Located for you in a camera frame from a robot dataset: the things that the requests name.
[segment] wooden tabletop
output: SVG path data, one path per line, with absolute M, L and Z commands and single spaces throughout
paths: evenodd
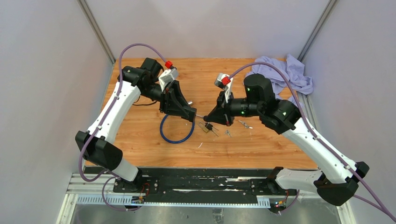
M 123 59 L 122 67 L 139 67 L 141 59 Z M 207 115 L 216 105 L 221 91 L 213 83 L 222 72 L 232 74 L 239 67 L 254 59 L 224 58 L 171 58 L 179 72 L 182 93 L 198 115 Z M 245 97 L 242 81 L 250 69 L 235 76 L 233 93 L 235 98 Z M 107 89 L 108 101 L 114 90 L 119 74 L 116 62 Z M 283 98 L 291 96 L 285 89 Z M 141 97 L 137 104 L 150 103 Z M 213 124 L 219 129 L 216 133 L 205 133 L 197 124 L 203 121 L 196 117 L 194 133 L 185 142 L 170 144 L 160 136 L 159 126 L 164 114 L 160 113 L 159 103 L 151 106 L 132 106 L 118 130 L 114 145 L 124 153 L 124 158 L 136 166 L 150 167 L 201 167 L 201 168 L 316 168 L 316 164 L 296 145 L 261 124 L 258 117 L 236 117 L 232 126 Z M 253 129 L 246 129 L 238 120 L 246 122 Z M 165 136 L 180 140 L 190 131 L 191 123 L 179 117 L 169 116 L 163 127 Z M 224 135 L 229 130 L 231 137 Z

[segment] crumpled cloth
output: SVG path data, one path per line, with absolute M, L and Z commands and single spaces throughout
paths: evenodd
M 305 95 L 313 92 L 312 77 L 304 76 L 304 64 L 294 58 L 291 54 L 287 55 L 285 62 L 266 56 L 259 57 L 255 61 L 267 62 L 276 66 L 286 76 L 294 90 Z M 279 93 L 287 87 L 287 85 L 275 70 L 266 65 L 257 64 L 252 66 L 252 71 L 248 72 L 245 77 L 255 73 L 262 74 L 264 77 L 271 80 L 272 89 L 274 90 L 276 98 L 282 99 L 279 96 Z M 297 105 L 293 96 L 288 100 Z

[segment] small metal part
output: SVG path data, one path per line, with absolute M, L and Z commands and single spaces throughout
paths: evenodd
M 224 133 L 224 135 L 225 135 L 225 134 L 231 137 L 230 131 L 226 130 L 226 132 Z
M 241 120 L 238 120 L 238 121 L 239 121 L 243 126 L 245 126 L 245 128 L 253 129 L 253 127 L 247 125 L 245 122 L 243 122 L 243 121 L 241 121 Z
M 209 132 L 209 129 L 207 129 L 207 128 L 205 127 L 205 124 L 204 124 L 204 123 L 198 122 L 198 126 L 199 126 L 205 133 L 208 133 L 208 132 Z

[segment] gray wall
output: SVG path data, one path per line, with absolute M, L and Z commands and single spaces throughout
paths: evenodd
M 118 56 L 153 45 L 165 57 L 294 57 L 328 0 L 87 0 Z M 143 47 L 125 57 L 153 56 Z
M 0 223 L 54 223 L 112 65 L 77 1 L 0 1 Z
M 371 168 L 365 180 L 396 214 L 396 1 L 339 1 L 308 53 L 305 74 L 321 133 Z M 363 186 L 358 195 L 369 197 Z M 359 224 L 391 223 L 351 200 Z

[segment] coiled blue cable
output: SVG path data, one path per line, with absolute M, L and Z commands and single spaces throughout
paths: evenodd
M 163 123 L 165 122 L 165 120 L 166 120 L 166 118 L 167 118 L 168 116 L 169 116 L 168 114 L 165 115 L 165 117 L 164 117 L 164 118 L 162 119 L 162 121 L 161 121 L 161 124 L 160 124 L 160 134 L 161 134 L 161 137 L 162 137 L 165 141 L 167 141 L 167 142 L 169 142 L 169 143 L 172 143 L 172 144 L 178 144 L 178 143 L 185 142 L 185 141 L 192 135 L 192 133 L 194 132 L 195 122 L 192 123 L 190 133 L 188 133 L 188 135 L 187 135 L 184 139 L 179 140 L 179 141 L 172 141 L 172 140 L 167 139 L 167 138 L 165 137 L 165 135 L 163 134 L 163 131 L 162 131 Z

